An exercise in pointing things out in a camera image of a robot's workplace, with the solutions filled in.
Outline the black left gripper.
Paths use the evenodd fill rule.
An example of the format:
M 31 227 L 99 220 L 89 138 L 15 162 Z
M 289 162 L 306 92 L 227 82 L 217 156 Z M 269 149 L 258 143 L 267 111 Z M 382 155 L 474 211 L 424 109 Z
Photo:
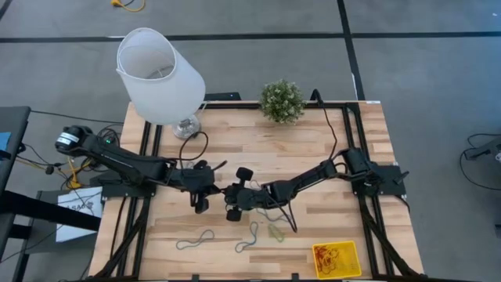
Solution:
M 219 193 L 219 188 L 214 184 L 214 170 L 207 166 L 207 161 L 198 161 L 194 168 L 174 169 L 171 172 L 171 186 L 190 193 Z M 195 201 L 195 212 L 202 214 L 207 209 L 209 209 L 208 199 L 199 195 Z

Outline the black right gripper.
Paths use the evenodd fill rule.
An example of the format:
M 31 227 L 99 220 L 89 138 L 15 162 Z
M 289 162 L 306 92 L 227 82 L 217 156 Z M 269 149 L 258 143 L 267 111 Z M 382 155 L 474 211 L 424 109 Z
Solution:
M 233 183 L 225 189 L 225 203 L 233 208 L 226 211 L 226 219 L 230 222 L 239 222 L 242 218 L 242 210 L 255 208 L 267 208 L 269 195 L 265 190 L 246 188 L 245 183 L 253 178 L 254 172 L 249 168 L 239 167 L 236 177 L 239 184 Z

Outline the green rubber band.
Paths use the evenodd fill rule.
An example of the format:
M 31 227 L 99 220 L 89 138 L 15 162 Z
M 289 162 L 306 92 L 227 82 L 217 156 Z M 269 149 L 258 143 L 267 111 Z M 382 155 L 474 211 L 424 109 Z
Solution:
M 282 243 L 285 240 L 284 233 L 275 225 L 268 224 L 269 236 L 276 239 L 277 242 Z

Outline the yellow plastic mesh bin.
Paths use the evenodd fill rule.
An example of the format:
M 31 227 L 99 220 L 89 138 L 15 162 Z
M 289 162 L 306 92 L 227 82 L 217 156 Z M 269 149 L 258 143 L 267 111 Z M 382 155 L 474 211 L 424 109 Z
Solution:
M 339 262 L 337 264 L 337 269 L 331 272 L 329 275 L 322 275 L 321 273 L 319 273 L 319 271 L 316 269 L 315 266 L 315 273 L 318 279 L 329 280 L 329 279 L 340 279 L 348 277 L 360 277 L 362 275 L 359 256 L 357 253 L 355 242 L 353 240 L 330 242 L 323 244 L 313 244 L 312 254 L 313 254 L 314 264 L 315 264 L 314 247 L 327 246 L 327 245 L 333 246 L 339 250 L 340 252 Z

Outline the black power box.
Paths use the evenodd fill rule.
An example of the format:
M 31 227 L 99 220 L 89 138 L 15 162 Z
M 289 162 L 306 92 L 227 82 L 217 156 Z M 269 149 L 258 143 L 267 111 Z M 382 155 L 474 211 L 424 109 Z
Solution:
M 216 92 L 207 93 L 204 101 L 241 101 L 241 97 L 238 92 Z

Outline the artificial plant in black pot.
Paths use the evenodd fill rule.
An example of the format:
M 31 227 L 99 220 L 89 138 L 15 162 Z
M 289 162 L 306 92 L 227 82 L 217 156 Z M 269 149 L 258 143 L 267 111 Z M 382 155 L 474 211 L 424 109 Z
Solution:
M 263 115 L 279 124 L 295 124 L 304 115 L 306 102 L 294 82 L 278 80 L 266 84 L 259 99 Z

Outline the white shade silver table lamp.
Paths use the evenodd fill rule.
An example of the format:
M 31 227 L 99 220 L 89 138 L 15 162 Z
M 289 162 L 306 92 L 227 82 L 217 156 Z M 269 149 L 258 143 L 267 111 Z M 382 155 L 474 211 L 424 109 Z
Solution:
M 116 72 L 146 121 L 170 125 L 180 139 L 201 130 L 196 112 L 206 94 L 204 79 L 160 32 L 130 31 L 118 47 Z

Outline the white paper sheet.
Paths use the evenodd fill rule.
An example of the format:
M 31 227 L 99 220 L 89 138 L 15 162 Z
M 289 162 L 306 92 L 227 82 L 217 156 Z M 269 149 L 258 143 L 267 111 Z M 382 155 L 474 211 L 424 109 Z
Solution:
M 103 204 L 101 202 L 102 191 L 103 188 L 101 186 L 72 190 L 69 193 L 58 196 L 57 204 L 60 207 L 101 218 L 103 214 Z M 94 230 L 57 224 L 56 243 L 63 243 L 94 233 L 96 233 Z

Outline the black metal bar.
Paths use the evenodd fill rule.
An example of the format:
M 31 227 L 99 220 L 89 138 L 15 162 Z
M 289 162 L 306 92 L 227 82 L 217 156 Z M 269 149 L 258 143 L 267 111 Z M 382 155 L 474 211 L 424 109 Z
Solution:
M 3 213 L 23 215 L 94 231 L 99 230 L 101 221 L 100 218 L 93 215 L 86 215 L 11 191 L 4 191 L 0 196 L 0 214 Z

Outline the grey side desk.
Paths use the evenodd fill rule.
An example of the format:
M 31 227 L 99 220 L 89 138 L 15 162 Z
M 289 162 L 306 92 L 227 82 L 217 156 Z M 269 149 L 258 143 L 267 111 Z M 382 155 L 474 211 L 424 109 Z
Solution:
M 0 107 L 0 196 L 9 180 L 30 112 L 28 106 Z

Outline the grey floor device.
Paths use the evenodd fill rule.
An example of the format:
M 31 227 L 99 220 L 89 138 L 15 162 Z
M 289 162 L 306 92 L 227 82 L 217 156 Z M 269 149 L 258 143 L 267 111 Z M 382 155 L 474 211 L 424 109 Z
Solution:
M 482 155 L 492 155 L 496 161 L 501 163 L 501 136 L 496 136 L 493 140 L 479 147 L 470 148 L 465 153 L 468 161 L 473 161 Z

